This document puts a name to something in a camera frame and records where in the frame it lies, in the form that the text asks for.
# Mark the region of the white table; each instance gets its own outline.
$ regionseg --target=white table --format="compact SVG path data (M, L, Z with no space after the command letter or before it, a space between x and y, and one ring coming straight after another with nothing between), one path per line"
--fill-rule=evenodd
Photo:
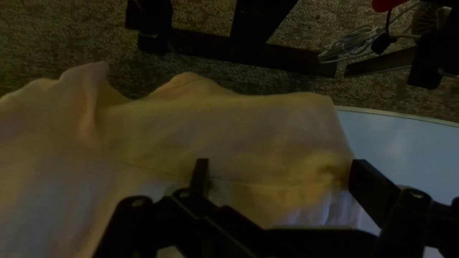
M459 124L393 112L337 107L356 158L368 160L397 185L450 204L459 196ZM359 229L379 233L367 214ZM426 248L424 257L442 257Z

